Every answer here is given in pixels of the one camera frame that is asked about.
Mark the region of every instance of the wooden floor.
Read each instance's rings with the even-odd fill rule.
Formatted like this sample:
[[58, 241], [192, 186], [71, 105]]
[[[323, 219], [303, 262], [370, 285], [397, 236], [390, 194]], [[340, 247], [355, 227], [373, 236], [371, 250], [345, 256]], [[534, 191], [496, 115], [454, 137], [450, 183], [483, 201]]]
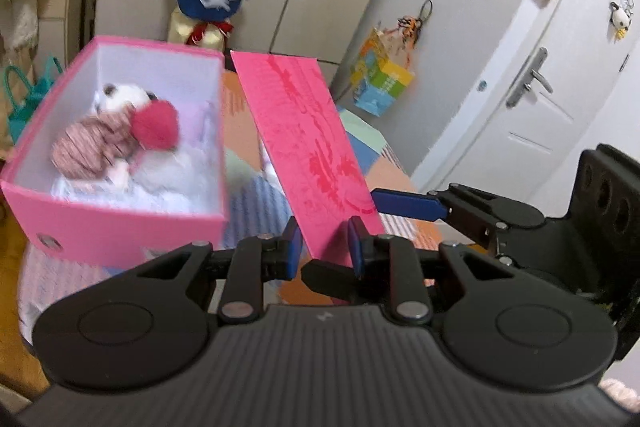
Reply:
[[38, 360], [24, 347], [18, 329], [16, 291], [26, 244], [20, 226], [8, 214], [0, 223], [0, 383], [33, 399], [48, 383]]

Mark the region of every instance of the red ball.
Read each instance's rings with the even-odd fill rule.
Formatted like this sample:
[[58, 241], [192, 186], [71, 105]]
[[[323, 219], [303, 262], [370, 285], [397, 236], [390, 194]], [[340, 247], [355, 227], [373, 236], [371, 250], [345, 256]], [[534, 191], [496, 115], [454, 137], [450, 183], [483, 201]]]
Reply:
[[131, 134], [148, 150], [169, 150], [178, 145], [178, 112], [166, 100], [152, 100], [133, 113]]

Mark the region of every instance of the teal bag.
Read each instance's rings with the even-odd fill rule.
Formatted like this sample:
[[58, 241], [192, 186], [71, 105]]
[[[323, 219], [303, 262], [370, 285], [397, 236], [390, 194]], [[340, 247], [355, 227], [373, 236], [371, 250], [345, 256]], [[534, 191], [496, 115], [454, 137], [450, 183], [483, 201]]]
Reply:
[[[11, 139], [14, 143], [18, 142], [20, 134], [24, 131], [24, 128], [27, 126], [27, 123], [33, 116], [33, 113], [36, 111], [40, 102], [42, 102], [55, 81], [55, 79], [50, 76], [49, 71], [52, 64], [58, 68], [58, 73], [62, 73], [62, 67], [60, 67], [58, 59], [55, 57], [49, 57], [47, 59], [47, 64], [45, 65], [44, 74], [38, 79], [35, 86], [31, 86], [24, 72], [17, 66], [11, 65], [4, 68], [4, 92], [6, 93], [7, 99], [9, 99], [9, 102], [11, 102], [11, 105], [14, 107], [13, 112], [11, 112], [7, 117], [9, 134], [11, 135]], [[15, 102], [14, 95], [11, 92], [11, 87], [9, 86], [10, 72], [17, 74], [20, 81], [27, 87], [27, 96], [20, 105]]]

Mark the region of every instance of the table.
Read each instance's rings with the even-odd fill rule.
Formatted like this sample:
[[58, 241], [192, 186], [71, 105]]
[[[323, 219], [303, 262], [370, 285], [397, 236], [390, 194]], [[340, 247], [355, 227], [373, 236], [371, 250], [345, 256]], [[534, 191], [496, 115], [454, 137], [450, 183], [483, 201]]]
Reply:
[[[264, 153], [238, 76], [223, 76], [223, 124], [229, 224], [223, 248], [233, 248], [243, 237], [259, 233], [279, 235], [291, 216], [287, 198]], [[348, 133], [367, 186], [413, 192], [415, 187], [402, 170], [398, 158], [378, 131], [345, 109], [340, 119]], [[431, 223], [381, 214], [387, 233], [411, 239], [419, 248], [435, 250], [440, 233]], [[303, 259], [301, 265], [308, 261]], [[41, 252], [29, 245], [18, 286], [20, 332], [31, 341], [31, 328], [38, 315], [53, 302], [119, 273], [119, 269], [73, 263]], [[310, 291], [300, 277], [268, 286], [265, 302], [331, 304]]]

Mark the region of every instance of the pink box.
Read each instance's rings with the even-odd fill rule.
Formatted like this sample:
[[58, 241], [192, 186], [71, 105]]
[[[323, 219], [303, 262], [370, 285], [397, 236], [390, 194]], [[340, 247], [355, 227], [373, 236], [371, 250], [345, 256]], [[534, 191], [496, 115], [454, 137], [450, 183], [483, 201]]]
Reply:
[[[226, 224], [222, 73], [223, 56], [196, 46], [93, 39], [56, 81], [2, 170], [2, 191], [29, 240], [52, 256], [124, 269], [143, 263], [149, 250], [173, 250], [192, 241], [210, 241], [216, 247]], [[49, 159], [52, 143], [89, 113], [104, 84], [138, 84], [177, 106], [205, 107], [211, 133], [207, 137], [215, 144], [207, 151], [215, 182], [205, 212], [118, 210], [50, 195], [60, 176]]]

